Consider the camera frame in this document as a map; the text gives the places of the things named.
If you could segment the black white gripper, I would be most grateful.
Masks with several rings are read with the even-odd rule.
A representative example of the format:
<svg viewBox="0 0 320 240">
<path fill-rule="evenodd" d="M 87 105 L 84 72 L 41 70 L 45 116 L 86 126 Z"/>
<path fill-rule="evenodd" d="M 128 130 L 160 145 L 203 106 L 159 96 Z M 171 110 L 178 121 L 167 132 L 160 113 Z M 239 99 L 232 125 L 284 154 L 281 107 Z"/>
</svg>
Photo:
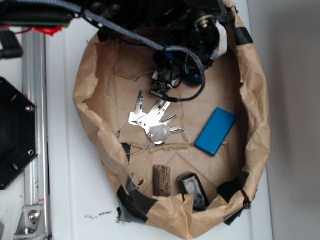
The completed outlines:
<svg viewBox="0 0 320 240">
<path fill-rule="evenodd" d="M 199 57 L 204 69 L 211 67 L 213 62 L 224 55 L 228 49 L 227 31 L 213 15 L 196 20 L 189 30 L 169 31 L 167 42 L 189 48 Z M 172 82 L 174 83 L 177 79 L 183 80 L 182 75 L 185 72 L 191 69 L 198 70 L 190 55 L 180 51 L 156 51 L 153 60 L 157 68 L 152 75 L 149 92 L 157 98 L 167 96 L 173 89 Z"/>
</svg>

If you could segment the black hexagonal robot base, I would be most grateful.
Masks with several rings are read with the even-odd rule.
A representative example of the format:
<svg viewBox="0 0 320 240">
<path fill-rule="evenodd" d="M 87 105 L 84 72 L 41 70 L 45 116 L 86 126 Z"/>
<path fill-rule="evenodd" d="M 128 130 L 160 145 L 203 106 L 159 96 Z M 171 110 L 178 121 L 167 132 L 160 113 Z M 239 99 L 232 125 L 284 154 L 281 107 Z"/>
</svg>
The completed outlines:
<svg viewBox="0 0 320 240">
<path fill-rule="evenodd" d="M 38 155 L 37 107 L 0 78 L 0 189 L 7 189 Z"/>
</svg>

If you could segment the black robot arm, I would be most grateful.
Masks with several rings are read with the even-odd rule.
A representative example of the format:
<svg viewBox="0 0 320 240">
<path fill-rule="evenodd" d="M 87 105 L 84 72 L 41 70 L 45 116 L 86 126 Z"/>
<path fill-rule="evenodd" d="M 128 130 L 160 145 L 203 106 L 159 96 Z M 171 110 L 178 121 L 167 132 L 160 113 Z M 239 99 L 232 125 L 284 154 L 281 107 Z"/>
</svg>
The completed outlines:
<svg viewBox="0 0 320 240">
<path fill-rule="evenodd" d="M 228 9 L 221 0 L 3 0 L 0 3 L 0 57 L 23 54 L 10 27 L 24 27 L 47 35 L 82 18 L 107 38 L 132 46 L 151 47 L 158 77 L 150 93 L 169 97 L 175 79 L 206 85 L 205 70 L 228 48 L 225 24 Z"/>
</svg>

